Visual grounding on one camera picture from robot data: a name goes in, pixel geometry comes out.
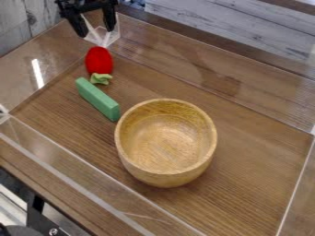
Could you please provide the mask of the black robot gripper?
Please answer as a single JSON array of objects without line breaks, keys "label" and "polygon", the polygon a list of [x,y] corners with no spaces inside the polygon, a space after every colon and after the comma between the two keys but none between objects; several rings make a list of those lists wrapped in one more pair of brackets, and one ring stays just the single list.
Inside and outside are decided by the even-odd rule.
[{"label": "black robot gripper", "polygon": [[107,31],[111,32],[116,26],[117,0],[55,0],[60,16],[67,18],[80,38],[88,34],[87,23],[80,14],[100,9],[103,11],[103,23]]}]

